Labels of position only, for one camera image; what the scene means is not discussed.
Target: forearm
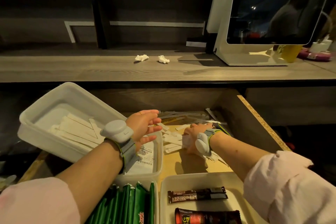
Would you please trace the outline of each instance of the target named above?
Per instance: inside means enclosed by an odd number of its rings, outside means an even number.
[[[218,132],[210,138],[210,147],[242,181],[245,180],[247,173],[261,157],[270,154],[267,151],[230,137],[223,132]]]
[[[118,147],[106,141],[56,177],[68,184],[84,223],[119,174],[123,162]]]

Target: plastic bin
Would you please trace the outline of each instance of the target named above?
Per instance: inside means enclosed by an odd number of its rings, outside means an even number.
[[[149,187],[151,186],[151,180],[146,180],[146,179],[140,179],[140,180],[134,180],[132,178],[130,178],[130,176],[127,176],[128,178],[125,179],[124,181],[114,181],[113,184],[116,184],[117,186],[119,186],[120,188],[122,188],[124,185],[126,184],[131,184],[133,187],[136,186],[137,182],[139,181],[148,191],[149,191]],[[156,183],[156,181],[154,182],[154,187],[155,187],[155,215],[154,215],[154,223],[155,224],[159,224],[160,221],[160,209],[159,209],[159,192],[158,192],[158,184]]]
[[[121,113],[77,84],[65,82],[43,95],[21,113],[19,118],[21,125],[17,134],[21,140],[74,163],[87,151],[48,132],[52,125],[60,124],[62,117],[69,112],[84,120],[93,117],[99,128],[103,128],[112,120],[126,120]],[[123,176],[128,176],[157,181],[162,170],[163,141],[161,132],[155,134],[157,135],[157,140],[154,141],[154,147],[157,147],[156,172],[119,175],[117,179],[122,181]]]
[[[228,199],[168,203],[168,191],[194,190],[224,186]],[[243,224],[267,224],[243,198],[243,183],[233,172],[174,175],[166,177],[160,190],[160,224],[175,223],[176,208],[198,211],[239,210]]]

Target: pink sleeve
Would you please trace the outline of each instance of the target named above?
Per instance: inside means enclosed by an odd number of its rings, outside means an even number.
[[[336,187],[290,151],[262,157],[244,181],[244,197],[271,224],[336,223]]]
[[[0,195],[0,222],[28,224],[80,223],[68,185],[55,177],[13,185]]]

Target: crumpled tissue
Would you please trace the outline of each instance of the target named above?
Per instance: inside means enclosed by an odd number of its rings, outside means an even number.
[[[135,61],[144,61],[146,59],[149,59],[149,57],[146,54],[141,55],[141,56],[138,55],[138,56],[135,57]]]
[[[170,62],[170,60],[169,60],[169,59],[166,59],[165,56],[163,56],[163,55],[158,56],[158,58],[159,58],[159,62],[161,62],[161,63],[166,64],[166,63],[169,63],[169,62]]]

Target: monitor base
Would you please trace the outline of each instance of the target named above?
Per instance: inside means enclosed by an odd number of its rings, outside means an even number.
[[[287,66],[279,55],[263,54],[217,54],[229,66]]]

